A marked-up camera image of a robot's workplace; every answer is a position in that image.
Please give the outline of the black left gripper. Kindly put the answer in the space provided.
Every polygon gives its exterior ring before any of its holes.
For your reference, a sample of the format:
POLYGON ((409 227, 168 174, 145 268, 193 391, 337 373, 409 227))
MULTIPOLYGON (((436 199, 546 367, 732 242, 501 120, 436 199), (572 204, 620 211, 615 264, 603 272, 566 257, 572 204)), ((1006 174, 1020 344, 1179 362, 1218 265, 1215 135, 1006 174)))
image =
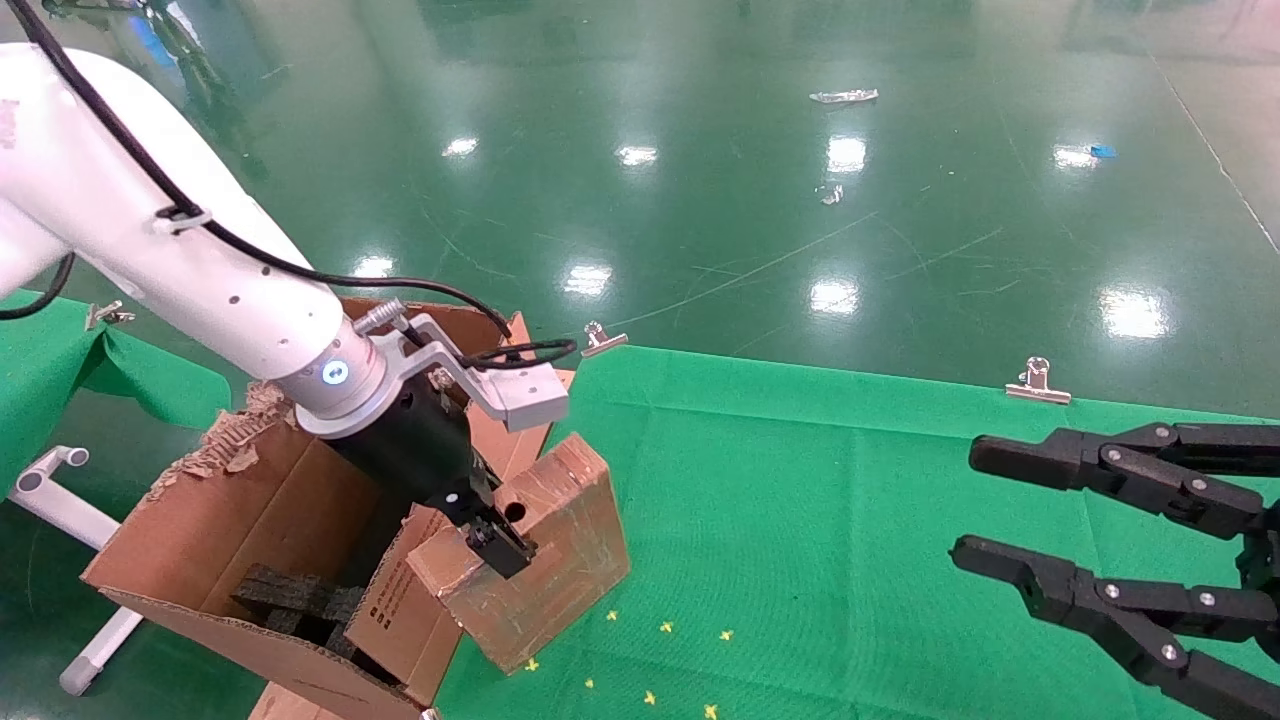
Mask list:
POLYGON ((535 559, 536 544, 495 510, 498 480, 474 447, 465 410, 433 386, 402 386, 369 427, 326 443, 383 488, 467 527, 466 544, 499 577, 535 559))

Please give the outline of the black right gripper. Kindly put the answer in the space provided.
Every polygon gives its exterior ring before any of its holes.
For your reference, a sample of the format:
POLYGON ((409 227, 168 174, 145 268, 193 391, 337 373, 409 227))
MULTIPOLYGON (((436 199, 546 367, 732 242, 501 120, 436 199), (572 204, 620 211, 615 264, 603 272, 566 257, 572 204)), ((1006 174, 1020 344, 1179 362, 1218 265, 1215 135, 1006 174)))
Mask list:
POLYGON ((1276 719, 1277 685, 1180 637, 1277 648, 1279 506, 1228 477, 1279 475, 1279 429, 1152 423, 1114 436, 1059 428, 1038 443, 978 436, 970 468, 1059 491, 1089 489, 1220 539, 1243 538, 1240 584, 1097 577, 1066 559, 963 536, 955 566, 1011 585, 1028 614, 1088 637, 1134 682, 1211 719, 1276 719))

